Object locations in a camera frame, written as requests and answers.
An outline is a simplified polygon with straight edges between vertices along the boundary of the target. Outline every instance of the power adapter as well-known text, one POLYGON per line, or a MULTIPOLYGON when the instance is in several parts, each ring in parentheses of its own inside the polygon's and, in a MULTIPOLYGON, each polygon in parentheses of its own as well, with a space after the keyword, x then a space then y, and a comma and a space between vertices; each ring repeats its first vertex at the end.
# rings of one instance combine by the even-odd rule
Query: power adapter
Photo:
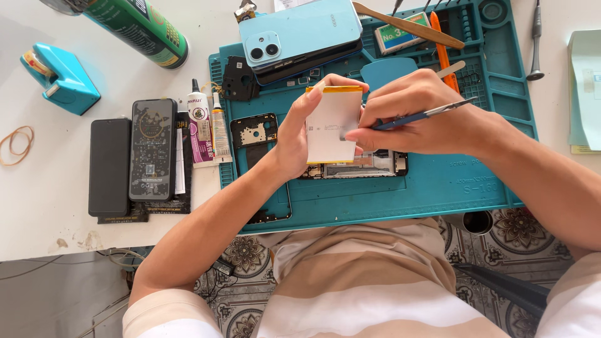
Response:
POLYGON ((227 262, 225 259, 219 257, 219 258, 217 258, 215 263, 213 263, 212 268, 221 272, 224 275, 232 276, 234 274, 234 270, 235 270, 236 266, 227 262))

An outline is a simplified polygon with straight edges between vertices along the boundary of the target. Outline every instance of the green spray can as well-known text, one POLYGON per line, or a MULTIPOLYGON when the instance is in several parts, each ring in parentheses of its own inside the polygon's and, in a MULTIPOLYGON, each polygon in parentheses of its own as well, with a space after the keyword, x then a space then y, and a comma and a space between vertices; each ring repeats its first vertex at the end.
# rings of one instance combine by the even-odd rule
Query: green spray can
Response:
POLYGON ((164 69, 188 57, 186 38, 146 0, 40 0, 68 15, 83 14, 164 69))

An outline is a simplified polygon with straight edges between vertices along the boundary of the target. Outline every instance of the person's right hand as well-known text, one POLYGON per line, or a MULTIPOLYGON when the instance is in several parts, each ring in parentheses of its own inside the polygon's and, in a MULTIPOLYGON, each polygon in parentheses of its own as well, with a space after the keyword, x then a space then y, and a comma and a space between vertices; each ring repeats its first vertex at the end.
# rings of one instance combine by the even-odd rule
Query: person's right hand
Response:
POLYGON ((431 118, 387 131, 371 127, 463 100, 430 69, 420 69, 372 92, 359 121, 359 129, 346 133, 346 140, 375 149, 423 154, 462 153, 477 155, 492 136, 502 137, 508 123, 494 112, 467 104, 431 118))

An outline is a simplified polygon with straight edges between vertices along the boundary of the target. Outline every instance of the spray can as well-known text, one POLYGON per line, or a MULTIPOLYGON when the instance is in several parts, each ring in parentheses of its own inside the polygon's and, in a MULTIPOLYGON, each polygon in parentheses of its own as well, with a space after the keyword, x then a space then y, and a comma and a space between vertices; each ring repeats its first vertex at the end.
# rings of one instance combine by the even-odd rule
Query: spray can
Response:
POLYGON ((198 81, 192 79, 192 92, 188 94, 188 114, 190 115, 190 137, 194 168, 218 165, 213 161, 213 138, 209 117, 209 101, 198 89, 198 81))
POLYGON ((188 57, 186 38, 146 0, 40 1, 64 14, 89 17, 164 69, 176 69, 188 57))

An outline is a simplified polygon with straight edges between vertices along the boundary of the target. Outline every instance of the striped shirt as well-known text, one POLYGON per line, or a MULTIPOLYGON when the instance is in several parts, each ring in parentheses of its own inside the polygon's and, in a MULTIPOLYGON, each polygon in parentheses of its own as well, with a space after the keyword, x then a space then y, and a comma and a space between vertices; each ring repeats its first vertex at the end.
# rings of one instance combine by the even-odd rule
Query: striped shirt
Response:
MULTIPOLYGON (((455 296, 455 274, 431 218, 274 233, 278 282, 252 337, 507 337, 455 296)), ((601 333, 601 253, 590 254, 548 297, 537 337, 601 333)), ((147 295, 123 316, 124 338, 222 337, 198 295, 147 295)))

